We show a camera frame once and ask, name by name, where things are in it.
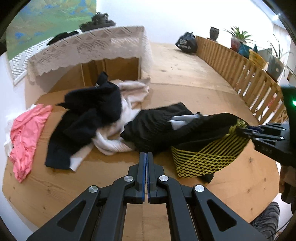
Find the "black plastic bag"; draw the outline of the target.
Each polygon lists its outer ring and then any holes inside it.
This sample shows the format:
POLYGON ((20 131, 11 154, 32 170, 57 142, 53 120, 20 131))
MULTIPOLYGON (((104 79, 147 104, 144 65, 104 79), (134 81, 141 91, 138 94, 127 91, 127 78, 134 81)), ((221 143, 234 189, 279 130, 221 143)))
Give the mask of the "black plastic bag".
POLYGON ((185 53, 196 53, 198 46, 194 34, 186 32, 182 35, 175 45, 185 53))

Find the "black yellow-striped shorts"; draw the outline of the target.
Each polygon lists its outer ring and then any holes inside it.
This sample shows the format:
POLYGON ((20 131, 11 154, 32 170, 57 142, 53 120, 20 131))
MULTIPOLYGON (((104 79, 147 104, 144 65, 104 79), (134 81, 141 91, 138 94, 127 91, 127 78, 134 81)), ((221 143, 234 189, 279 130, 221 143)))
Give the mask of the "black yellow-striped shorts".
POLYGON ((246 127, 248 123, 234 114, 193 114, 179 102, 141 110, 120 136, 140 152, 171 151, 179 178, 199 177, 210 183, 248 144, 237 132, 246 127))

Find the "grey shoe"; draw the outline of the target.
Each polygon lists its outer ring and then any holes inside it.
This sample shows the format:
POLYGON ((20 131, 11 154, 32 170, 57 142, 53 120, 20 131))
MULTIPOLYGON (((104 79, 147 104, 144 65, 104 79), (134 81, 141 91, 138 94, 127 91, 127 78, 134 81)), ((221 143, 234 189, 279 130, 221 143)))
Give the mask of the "grey shoe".
POLYGON ((280 206, 271 202, 250 224, 269 241, 274 240, 280 219, 280 206))

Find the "pink garment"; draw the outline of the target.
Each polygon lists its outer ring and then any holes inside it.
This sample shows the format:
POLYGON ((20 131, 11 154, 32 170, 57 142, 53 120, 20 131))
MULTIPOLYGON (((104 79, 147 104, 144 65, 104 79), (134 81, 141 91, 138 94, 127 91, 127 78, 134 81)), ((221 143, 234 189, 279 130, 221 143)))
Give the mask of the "pink garment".
POLYGON ((15 178, 20 183, 32 170, 37 143, 52 109, 51 105, 37 104, 13 121, 10 161, 13 163, 15 178))

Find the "white knit sweater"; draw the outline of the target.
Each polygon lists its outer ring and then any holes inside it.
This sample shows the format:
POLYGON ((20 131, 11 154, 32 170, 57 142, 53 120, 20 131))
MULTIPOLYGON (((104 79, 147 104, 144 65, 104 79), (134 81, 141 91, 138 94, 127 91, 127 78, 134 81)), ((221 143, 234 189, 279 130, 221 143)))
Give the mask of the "white knit sweater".
POLYGON ((122 81, 116 79, 111 81, 119 87, 121 93, 122 108, 120 118, 110 125, 97 129, 96 136, 92 139, 91 144, 84 146, 71 156, 70 169, 72 171, 75 172, 78 169, 93 147, 96 147, 106 156, 134 150, 134 145, 124 141, 123 138, 118 137, 111 140, 110 137, 121 134, 125 129, 125 125, 132 121, 140 112, 140 109, 136 108, 136 106, 142 103, 148 96, 150 81, 149 77, 140 80, 122 81))

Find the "landscape painting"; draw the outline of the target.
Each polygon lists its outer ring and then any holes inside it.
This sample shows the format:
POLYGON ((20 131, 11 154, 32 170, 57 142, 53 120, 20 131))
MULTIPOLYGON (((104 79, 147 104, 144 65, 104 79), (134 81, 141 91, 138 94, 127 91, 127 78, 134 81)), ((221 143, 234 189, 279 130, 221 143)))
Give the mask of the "landscape painting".
POLYGON ((63 32, 72 32, 91 20, 96 0, 30 1, 6 30, 8 59, 63 32))

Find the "black teapot tray set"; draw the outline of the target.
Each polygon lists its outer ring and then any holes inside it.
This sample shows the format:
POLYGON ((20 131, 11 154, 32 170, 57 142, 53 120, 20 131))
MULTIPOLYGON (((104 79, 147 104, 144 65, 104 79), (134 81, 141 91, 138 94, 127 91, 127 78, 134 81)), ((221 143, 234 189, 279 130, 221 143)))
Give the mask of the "black teapot tray set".
POLYGON ((97 12, 96 15, 94 15, 91 18, 90 22, 86 22, 84 24, 81 24, 79 26, 79 29, 82 32, 94 30, 94 29, 100 29, 100 28, 106 28, 106 27, 113 27, 116 23, 113 20, 108 19, 108 13, 100 13, 97 12))

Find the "wooden slat fence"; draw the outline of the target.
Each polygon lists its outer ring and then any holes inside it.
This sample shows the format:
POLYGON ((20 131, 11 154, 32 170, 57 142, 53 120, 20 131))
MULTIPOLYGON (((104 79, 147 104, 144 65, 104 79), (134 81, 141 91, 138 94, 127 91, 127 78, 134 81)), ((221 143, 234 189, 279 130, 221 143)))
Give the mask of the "wooden slat fence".
POLYGON ((197 56, 232 86, 260 124, 288 120, 280 86, 263 69, 210 39, 196 36, 196 42, 197 56))

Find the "potted green plant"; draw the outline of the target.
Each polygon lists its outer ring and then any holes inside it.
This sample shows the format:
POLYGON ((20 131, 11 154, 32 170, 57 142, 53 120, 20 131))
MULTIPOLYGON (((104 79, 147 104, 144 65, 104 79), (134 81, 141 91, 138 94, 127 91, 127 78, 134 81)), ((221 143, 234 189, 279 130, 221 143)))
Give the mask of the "potted green plant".
POLYGON ((231 49, 235 52, 239 51, 241 45, 246 44, 247 42, 252 42, 251 34, 248 34, 247 31, 241 31, 239 26, 231 27, 225 32, 231 35, 231 49))

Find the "dark ceramic vase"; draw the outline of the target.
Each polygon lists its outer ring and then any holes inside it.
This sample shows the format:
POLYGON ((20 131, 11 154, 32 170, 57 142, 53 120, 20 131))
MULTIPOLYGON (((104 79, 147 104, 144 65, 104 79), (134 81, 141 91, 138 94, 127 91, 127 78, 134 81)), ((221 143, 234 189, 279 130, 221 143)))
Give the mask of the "dark ceramic vase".
POLYGON ((215 27, 211 27, 210 28, 210 39, 212 41, 215 41, 216 42, 218 36, 219 36, 219 29, 217 29, 215 27))

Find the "black cloth on table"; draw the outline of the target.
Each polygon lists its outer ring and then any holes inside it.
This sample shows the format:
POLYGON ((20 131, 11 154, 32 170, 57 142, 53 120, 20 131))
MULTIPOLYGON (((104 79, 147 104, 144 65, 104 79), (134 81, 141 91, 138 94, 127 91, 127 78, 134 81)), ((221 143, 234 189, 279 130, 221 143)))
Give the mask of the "black cloth on table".
POLYGON ((76 35, 78 33, 79 32, 77 32, 77 31, 73 31, 73 32, 69 32, 69 33, 68 32, 60 33, 60 34, 56 35, 55 37, 53 37, 53 39, 47 43, 47 46, 54 44, 55 42, 58 42, 64 38, 76 35))

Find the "navy dark garment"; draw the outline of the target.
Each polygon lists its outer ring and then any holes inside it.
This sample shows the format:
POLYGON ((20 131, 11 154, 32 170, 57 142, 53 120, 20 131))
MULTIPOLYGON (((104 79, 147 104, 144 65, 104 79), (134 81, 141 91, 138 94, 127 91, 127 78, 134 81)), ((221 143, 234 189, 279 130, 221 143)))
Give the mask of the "navy dark garment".
POLYGON ((70 157, 91 143, 98 128, 120 119, 120 89, 101 72, 93 87, 73 90, 59 106, 67 109, 53 131, 45 166, 70 169, 70 157))

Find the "white lattice panel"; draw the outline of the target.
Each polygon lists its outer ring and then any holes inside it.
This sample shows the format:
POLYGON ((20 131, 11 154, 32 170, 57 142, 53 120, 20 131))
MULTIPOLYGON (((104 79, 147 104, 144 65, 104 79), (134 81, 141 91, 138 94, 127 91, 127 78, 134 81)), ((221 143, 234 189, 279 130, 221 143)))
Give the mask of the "white lattice panel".
POLYGON ((53 37, 38 42, 37 44, 25 49, 17 56, 13 57, 10 63, 11 74, 13 78, 13 85, 17 85, 27 74, 28 59, 34 54, 40 52, 47 47, 53 37))

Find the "wooden low table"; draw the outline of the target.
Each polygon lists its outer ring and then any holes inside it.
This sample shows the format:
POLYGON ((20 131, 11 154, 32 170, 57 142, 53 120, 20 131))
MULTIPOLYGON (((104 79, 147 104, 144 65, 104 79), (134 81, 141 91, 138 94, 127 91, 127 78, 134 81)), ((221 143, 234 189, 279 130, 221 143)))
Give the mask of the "wooden low table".
POLYGON ((140 60, 136 57, 92 60, 68 67, 50 92, 94 86, 101 72, 107 73, 109 80, 138 80, 142 77, 140 60))

